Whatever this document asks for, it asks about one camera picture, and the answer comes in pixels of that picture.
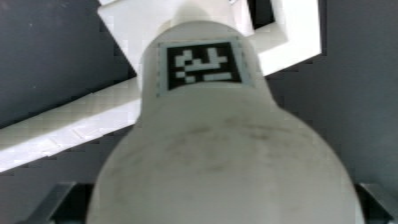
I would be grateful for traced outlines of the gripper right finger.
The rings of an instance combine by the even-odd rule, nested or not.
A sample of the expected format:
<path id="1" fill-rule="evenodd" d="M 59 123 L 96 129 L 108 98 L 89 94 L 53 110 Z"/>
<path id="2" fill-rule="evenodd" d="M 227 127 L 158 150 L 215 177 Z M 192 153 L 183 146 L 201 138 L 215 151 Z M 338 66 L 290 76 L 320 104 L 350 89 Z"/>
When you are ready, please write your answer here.
<path id="1" fill-rule="evenodd" d="M 398 224 L 398 199 L 375 183 L 357 183 L 355 190 L 366 224 Z"/>

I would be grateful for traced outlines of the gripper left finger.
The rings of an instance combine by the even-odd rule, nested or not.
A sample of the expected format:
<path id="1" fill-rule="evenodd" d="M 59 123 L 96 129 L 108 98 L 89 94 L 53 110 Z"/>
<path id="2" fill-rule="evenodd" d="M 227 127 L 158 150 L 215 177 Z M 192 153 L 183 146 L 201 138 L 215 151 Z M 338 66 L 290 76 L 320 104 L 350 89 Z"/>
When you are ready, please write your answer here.
<path id="1" fill-rule="evenodd" d="M 27 219 L 16 224 L 85 224 L 94 185 L 60 182 Z"/>

